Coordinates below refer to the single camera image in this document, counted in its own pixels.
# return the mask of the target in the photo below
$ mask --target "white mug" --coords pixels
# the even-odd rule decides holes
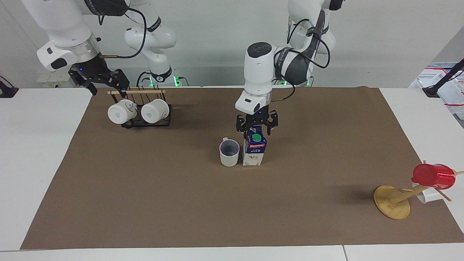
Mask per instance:
[[[219,145],[219,154],[221,163],[226,167],[232,167],[237,164],[238,153],[240,152],[239,144],[228,138],[223,138]]]
[[[169,115],[169,105],[161,100],[155,99],[142,107],[142,118],[148,123],[156,123]]]
[[[417,185],[418,185],[417,183],[412,183],[413,188]],[[420,192],[416,196],[419,199],[419,201],[421,201],[423,204],[432,202],[435,200],[439,200],[439,199],[444,199],[443,196],[434,188],[428,188]]]
[[[108,117],[113,123],[123,124],[137,116],[137,104],[131,100],[121,100],[108,109]]]

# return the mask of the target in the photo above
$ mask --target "cardboard box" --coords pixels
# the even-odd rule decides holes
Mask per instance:
[[[267,140],[264,137],[261,126],[249,129],[243,144],[243,165],[259,166],[264,157]]]

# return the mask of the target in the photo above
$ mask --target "red cup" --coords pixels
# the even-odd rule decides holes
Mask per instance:
[[[436,189],[449,189],[454,185],[454,171],[442,164],[421,164],[414,169],[412,182]]]

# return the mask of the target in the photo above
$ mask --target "wooden mug stand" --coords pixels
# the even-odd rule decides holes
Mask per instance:
[[[454,171],[454,175],[459,174],[464,174],[464,171]],[[429,187],[418,185],[413,189],[405,189],[407,192],[401,192],[392,186],[380,186],[374,192],[375,205],[389,218],[396,220],[405,219],[409,216],[409,212],[411,210],[408,198],[415,196],[428,188]],[[437,191],[447,200],[451,201],[451,199],[448,198],[441,190],[437,189]]]

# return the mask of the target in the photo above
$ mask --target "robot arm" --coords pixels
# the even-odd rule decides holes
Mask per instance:
[[[84,22],[82,12],[74,0],[21,0],[37,24],[46,31],[50,41],[37,51],[42,65],[54,71],[72,65],[69,74],[77,85],[88,88],[93,95],[93,83],[114,87],[123,97],[129,86],[124,73],[110,71],[100,57],[92,30]],[[97,15],[122,16],[129,8],[129,0],[85,0],[88,9]]]
[[[335,38],[329,30],[329,11],[340,9],[343,1],[289,0],[289,29],[293,21],[298,21],[292,30],[295,38],[287,39],[292,48],[264,42],[248,48],[244,66],[245,89],[235,104],[235,108],[246,116],[237,116],[237,131],[245,133],[255,125],[264,124],[270,135],[272,128],[278,124],[277,112],[268,114],[273,78],[300,86],[310,78],[314,64],[321,68],[328,66],[329,60],[327,65],[322,66],[314,62],[314,58],[317,53],[329,54],[335,46]],[[321,42],[325,50],[318,48]]]
[[[147,18],[147,35],[141,54],[149,64],[151,77],[158,83],[173,82],[174,80],[170,77],[173,74],[173,69],[168,62],[167,55],[161,49],[174,47],[176,35],[162,23],[152,0],[132,0],[131,8],[150,14],[150,17]],[[144,24],[139,14],[133,11],[128,11],[126,14],[135,23]],[[138,50],[142,44],[143,36],[144,28],[136,26],[126,30],[124,39],[131,48]]]

